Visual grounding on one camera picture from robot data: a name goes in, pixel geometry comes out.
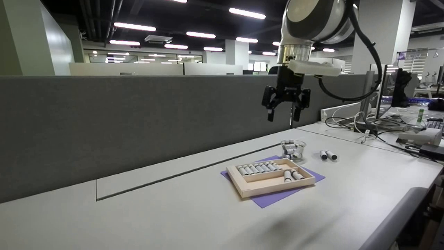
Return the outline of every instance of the office desk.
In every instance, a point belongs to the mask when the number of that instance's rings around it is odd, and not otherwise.
[[[326,179],[264,210],[250,200],[240,201],[221,171],[280,154],[279,146],[96,201],[96,196],[150,182],[154,175],[199,168],[212,158],[283,139],[307,142],[304,167]],[[319,150],[325,149],[334,150],[340,160],[323,163]],[[137,174],[0,204],[0,249],[359,249],[412,188],[430,188],[440,171],[439,164],[400,153],[301,129],[286,131]]]

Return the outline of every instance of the wooden block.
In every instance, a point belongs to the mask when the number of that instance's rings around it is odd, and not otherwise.
[[[267,175],[267,179],[264,179],[265,175],[262,175],[261,178],[257,178],[254,181],[251,181],[251,178],[243,176],[239,172],[237,167],[228,167],[228,174],[232,178],[232,182],[236,190],[239,192],[239,196],[242,199],[250,199],[254,196],[264,196],[269,193],[315,185],[315,178],[304,168],[297,167],[293,161],[278,160],[275,163],[279,168],[282,168],[282,171],[279,171],[279,175]],[[286,170],[297,171],[300,175],[304,176],[304,179],[285,182],[283,171]]]

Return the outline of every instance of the gray partition wall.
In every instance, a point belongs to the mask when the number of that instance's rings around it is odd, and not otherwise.
[[[131,171],[289,128],[261,107],[275,76],[0,78],[0,201]],[[344,96],[364,76],[326,78]],[[341,104],[314,78],[311,108]]]

